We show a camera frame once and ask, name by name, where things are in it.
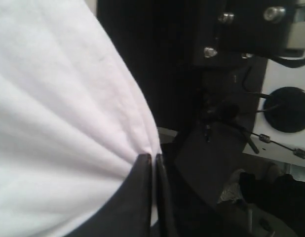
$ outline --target white cloth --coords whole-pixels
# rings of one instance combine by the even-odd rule
[[[160,152],[146,101],[83,0],[0,0],[0,237],[60,237],[136,156]]]

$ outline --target metal bolt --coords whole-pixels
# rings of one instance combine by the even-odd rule
[[[272,6],[265,10],[264,19],[272,23],[279,23],[285,16],[286,10],[282,6]]]
[[[242,57],[243,59],[248,59],[248,58],[252,58],[252,57],[253,57],[253,54],[251,54],[251,53],[242,53],[242,54],[241,54],[241,57]]]
[[[230,12],[224,12],[219,18],[218,21],[222,24],[229,25],[233,22],[235,15]]]
[[[211,58],[217,55],[217,51],[211,47],[204,48],[204,56],[205,58]]]

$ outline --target white fabric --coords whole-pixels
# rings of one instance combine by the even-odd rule
[[[0,0],[0,237],[60,237],[160,152],[146,101],[83,0]]]

